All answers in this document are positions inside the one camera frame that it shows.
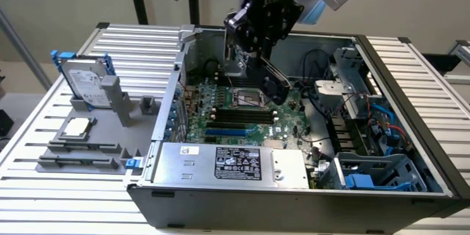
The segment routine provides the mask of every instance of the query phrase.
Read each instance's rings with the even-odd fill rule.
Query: sticker
[[[218,147],[214,175],[218,179],[260,181],[260,150]]]
[[[72,82],[83,101],[93,107],[109,107],[108,97],[100,88],[100,78],[92,71],[69,70]]]
[[[199,154],[199,146],[182,146],[179,154],[198,155]]]

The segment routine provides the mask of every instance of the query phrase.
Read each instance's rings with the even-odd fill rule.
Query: blue ram slot
[[[220,135],[220,136],[243,136],[248,135],[246,130],[240,129],[207,129],[206,135]]]

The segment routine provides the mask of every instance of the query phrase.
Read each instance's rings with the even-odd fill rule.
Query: slotted aluminum table
[[[171,67],[174,54],[179,51],[174,44],[178,32],[179,28],[111,24],[97,33],[99,37],[88,39],[80,51],[95,55],[109,51],[123,90],[136,97],[152,93],[162,98],[166,82],[162,73]],[[467,105],[435,76],[411,45],[394,38],[371,37],[370,41],[457,168],[470,181],[470,138],[461,135],[470,130]],[[162,48],[150,48],[155,42]],[[60,77],[0,153],[0,233],[207,234],[187,229],[154,229],[125,192],[124,176],[35,171],[45,143],[52,140],[71,111],[69,97],[71,90]],[[445,117],[439,116],[435,107],[445,111]],[[449,134],[447,129],[453,128],[459,132]],[[470,234],[470,210],[446,219],[426,218],[397,234]]]

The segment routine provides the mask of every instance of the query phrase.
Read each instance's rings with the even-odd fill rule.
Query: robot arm
[[[247,54],[246,75],[278,105],[286,100],[290,83],[270,63],[272,47],[287,37],[298,21],[316,22],[324,3],[336,10],[346,1],[244,0],[240,11],[228,14],[224,20],[227,34]]]

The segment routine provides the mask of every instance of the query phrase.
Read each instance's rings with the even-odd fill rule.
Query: white wall
[[[200,0],[202,24],[222,25],[239,0]],[[150,22],[188,23],[187,0],[146,0]],[[132,0],[0,0],[36,59],[52,49],[77,50],[99,21],[136,23]],[[350,0],[300,30],[407,36],[423,52],[446,52],[455,39],[470,39],[466,0]],[[0,34],[0,60],[20,58]]]

